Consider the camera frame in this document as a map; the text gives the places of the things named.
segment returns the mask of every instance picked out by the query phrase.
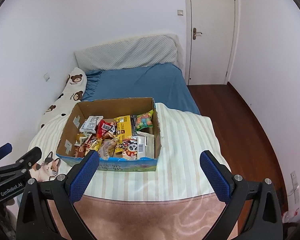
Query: white door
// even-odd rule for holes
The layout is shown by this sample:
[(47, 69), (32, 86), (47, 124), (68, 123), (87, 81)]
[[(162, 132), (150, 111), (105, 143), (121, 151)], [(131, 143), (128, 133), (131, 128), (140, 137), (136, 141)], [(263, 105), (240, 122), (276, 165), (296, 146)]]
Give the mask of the white door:
[(197, 34), (191, 39), (189, 85), (223, 84), (234, 33), (234, 0), (191, 0), (191, 12)]

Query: striped blanket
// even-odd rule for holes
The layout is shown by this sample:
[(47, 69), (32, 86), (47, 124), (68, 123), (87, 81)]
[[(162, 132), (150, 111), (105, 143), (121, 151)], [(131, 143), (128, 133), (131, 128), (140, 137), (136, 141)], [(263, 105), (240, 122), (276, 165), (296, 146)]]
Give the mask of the striped blanket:
[[(156, 171), (97, 171), (85, 195), (110, 200), (165, 201), (214, 192), (200, 168), (201, 152), (210, 150), (221, 164), (230, 168), (220, 153), (210, 118), (169, 109), (162, 103), (156, 103), (156, 109), (162, 143)], [(39, 163), (49, 152), (55, 155), (68, 116), (50, 120), (30, 143), (29, 149), (38, 146), (42, 150)], [(66, 174), (70, 169), (62, 162), (58, 174)]]

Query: silver bolt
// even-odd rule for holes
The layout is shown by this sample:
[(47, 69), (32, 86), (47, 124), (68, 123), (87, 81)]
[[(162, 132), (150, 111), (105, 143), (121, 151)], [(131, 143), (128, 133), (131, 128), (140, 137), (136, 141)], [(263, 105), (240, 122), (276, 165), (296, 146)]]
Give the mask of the silver bolt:
[(268, 185), (270, 185), (272, 183), (272, 181), (271, 181), (271, 179), (266, 178), (265, 179), (265, 183), (268, 184)]
[(31, 179), (28, 180), (28, 184), (30, 184), (30, 185), (34, 184), (34, 182), (35, 182), (34, 178), (31, 178)]
[(65, 179), (65, 177), (66, 176), (64, 174), (60, 174), (60, 175), (58, 175), (57, 180), (63, 181)]
[(241, 181), (241, 180), (242, 180), (242, 176), (239, 175), (239, 174), (236, 174), (236, 175), (234, 176), (234, 179), (237, 180), (237, 181)]

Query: blue bed sheet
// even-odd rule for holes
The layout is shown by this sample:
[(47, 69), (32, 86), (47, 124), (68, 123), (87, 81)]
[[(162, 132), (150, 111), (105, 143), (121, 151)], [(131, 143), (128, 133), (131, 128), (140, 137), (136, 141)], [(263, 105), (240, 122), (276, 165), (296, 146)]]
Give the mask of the blue bed sheet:
[(86, 72), (87, 88), (82, 101), (152, 97), (168, 108), (200, 114), (182, 72), (172, 63), (118, 70)]

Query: white wall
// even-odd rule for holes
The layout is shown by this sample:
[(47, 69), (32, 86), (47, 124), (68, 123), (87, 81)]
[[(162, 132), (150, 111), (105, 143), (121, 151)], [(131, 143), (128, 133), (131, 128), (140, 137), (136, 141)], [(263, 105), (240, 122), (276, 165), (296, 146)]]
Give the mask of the white wall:
[[(241, 0), (240, 4), (230, 82), (265, 130), (290, 192), (292, 171), (300, 185), (300, 10), (293, 0)], [(290, 210), (300, 207), (293, 195), (288, 202)]]
[[(71, 0), (73, 49), (133, 36), (172, 32), (186, 57), (186, 0)], [(183, 10), (184, 16), (178, 16)]]
[(65, 5), (64, 0), (5, 0), (0, 7), (0, 146), (13, 147), (0, 166), (26, 153), (41, 115), (75, 67)]

